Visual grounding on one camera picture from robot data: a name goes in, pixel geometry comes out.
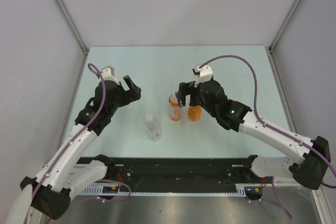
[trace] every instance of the white wall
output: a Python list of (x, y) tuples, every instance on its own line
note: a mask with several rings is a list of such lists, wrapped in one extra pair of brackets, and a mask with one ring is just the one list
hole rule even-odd
[[(304, 0), (275, 50), (299, 133), (329, 140), (336, 162), (336, 0)], [(328, 174), (326, 181), (336, 184)], [(336, 207), (336, 191), (328, 192)]]
[(0, 223), (55, 151), (83, 62), (53, 0), (0, 0)]
[(64, 0), (87, 46), (271, 44), (293, 0)]

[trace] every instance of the table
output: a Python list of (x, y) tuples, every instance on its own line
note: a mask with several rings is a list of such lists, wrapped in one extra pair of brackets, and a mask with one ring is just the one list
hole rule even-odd
[[(192, 68), (219, 55), (238, 55), (247, 59), (258, 78), (258, 112), (284, 129), (288, 125), (276, 83), (263, 46), (162, 46), (92, 47), (87, 63), (98, 68), (111, 65), (115, 75), (129, 75), (142, 89), (139, 101), (118, 109), (111, 123), (84, 152), (83, 157), (104, 154), (111, 157), (232, 158), (257, 154), (284, 156), (276, 149), (250, 136), (221, 128), (204, 110), (192, 122), (187, 106), (180, 121), (169, 118), (168, 98), (180, 82), (196, 80)], [(229, 99), (253, 106), (254, 82), (249, 68), (237, 59), (221, 59), (210, 64)], [(86, 67), (67, 128), (69, 134), (78, 112), (93, 96), (97, 78)], [(148, 139), (144, 116), (152, 113), (161, 123), (162, 137)]]

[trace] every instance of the light blue tabletop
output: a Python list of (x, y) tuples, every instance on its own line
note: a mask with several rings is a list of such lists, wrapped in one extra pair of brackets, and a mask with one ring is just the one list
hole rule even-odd
[[(221, 128), (205, 111), (192, 122), (183, 108), (180, 121), (169, 118), (168, 98), (180, 82), (196, 80), (192, 68), (219, 55), (238, 55), (247, 59), (258, 78), (258, 112), (273, 123), (288, 129), (280, 97), (263, 46), (164, 46), (164, 47), (92, 47), (87, 59), (98, 68), (111, 65), (125, 89), (122, 77), (129, 75), (142, 89), (141, 99), (117, 110), (111, 123), (83, 156), (104, 154), (111, 157), (188, 157), (232, 158), (284, 156), (263, 142)], [(254, 82), (249, 68), (236, 59), (221, 59), (210, 64), (229, 99), (253, 107)], [(94, 95), (97, 77), (86, 67), (72, 110), (70, 132), (80, 110)], [(148, 139), (144, 117), (152, 113), (161, 123), (158, 142)]]

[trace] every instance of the bottle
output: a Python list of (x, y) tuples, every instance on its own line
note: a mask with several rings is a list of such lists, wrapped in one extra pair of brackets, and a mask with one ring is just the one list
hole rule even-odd
[(197, 106), (189, 106), (188, 109), (188, 118), (190, 121), (197, 121), (201, 118), (202, 114), (202, 107), (197, 105)]
[(146, 114), (145, 123), (147, 136), (153, 141), (159, 140), (161, 137), (161, 126), (158, 120), (152, 114)]
[(182, 117), (182, 110), (179, 106), (179, 101), (176, 98), (176, 93), (178, 90), (174, 90), (173, 93), (169, 97), (169, 117), (173, 121), (178, 121)]

